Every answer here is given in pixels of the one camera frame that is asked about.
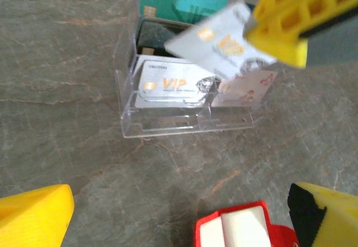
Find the red and white toy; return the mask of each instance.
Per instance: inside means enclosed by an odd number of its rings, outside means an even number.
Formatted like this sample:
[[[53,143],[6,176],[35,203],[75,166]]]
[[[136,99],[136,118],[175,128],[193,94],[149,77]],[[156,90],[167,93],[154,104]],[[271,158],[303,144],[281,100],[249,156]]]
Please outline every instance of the red and white toy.
[[[198,220],[195,247],[299,247],[296,233],[270,222],[264,201],[221,209]]]

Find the red plastic object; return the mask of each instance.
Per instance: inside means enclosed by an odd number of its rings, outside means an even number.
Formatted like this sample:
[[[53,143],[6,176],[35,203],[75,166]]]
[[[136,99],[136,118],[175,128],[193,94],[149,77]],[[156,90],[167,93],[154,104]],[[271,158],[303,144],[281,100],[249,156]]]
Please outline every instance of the red plastic object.
[[[224,208],[221,210],[218,210],[214,213],[212,213],[209,216],[203,217],[199,219],[195,223],[195,232],[194,232],[194,244],[195,247],[201,247],[200,244],[200,226],[206,222],[211,221],[212,219],[215,219],[219,217],[223,213],[228,212],[234,212],[234,211],[240,211],[243,209],[248,209],[252,207],[261,206],[263,209],[263,213],[265,215],[266,220],[266,226],[268,231],[268,236],[271,241],[272,247],[299,247],[299,243],[296,237],[296,233],[293,229],[287,227],[287,226],[281,226],[281,225],[273,225],[270,222],[269,212],[267,210],[266,203],[264,201],[257,201],[248,203],[245,205],[239,205],[239,206],[233,206],[229,208]]]

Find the yellow plastic object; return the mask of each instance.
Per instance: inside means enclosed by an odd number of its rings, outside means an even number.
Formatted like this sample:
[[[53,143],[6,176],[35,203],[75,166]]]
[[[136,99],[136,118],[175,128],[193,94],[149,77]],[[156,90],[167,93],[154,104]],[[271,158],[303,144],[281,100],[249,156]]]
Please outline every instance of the yellow plastic object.
[[[247,40],[284,63],[306,66],[308,41],[299,35],[358,6],[358,0],[260,0]]]
[[[358,246],[358,197],[309,183],[296,183],[327,208],[312,247]]]
[[[0,199],[0,246],[60,247],[74,210],[69,185]]]

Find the gray marble surface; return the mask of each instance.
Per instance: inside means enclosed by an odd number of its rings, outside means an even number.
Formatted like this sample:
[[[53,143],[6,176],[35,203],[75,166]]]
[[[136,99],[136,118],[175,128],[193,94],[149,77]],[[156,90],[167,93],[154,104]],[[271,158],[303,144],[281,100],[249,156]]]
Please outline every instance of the gray marble surface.
[[[123,139],[112,53],[131,0],[1,0],[0,197],[70,184],[63,241],[190,246],[193,223],[290,184],[358,195],[358,63],[285,69],[258,128]]]

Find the marble table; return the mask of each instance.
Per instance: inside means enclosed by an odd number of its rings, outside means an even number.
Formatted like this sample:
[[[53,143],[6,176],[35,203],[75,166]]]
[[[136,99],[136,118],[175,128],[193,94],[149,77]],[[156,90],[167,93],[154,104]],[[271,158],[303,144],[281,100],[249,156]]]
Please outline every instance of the marble table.
[[[258,0],[246,0],[255,3]],[[63,241],[191,246],[193,223],[306,181],[358,195],[358,63],[285,68],[250,130],[124,139],[112,53],[131,0],[2,0],[0,197],[70,184]]]

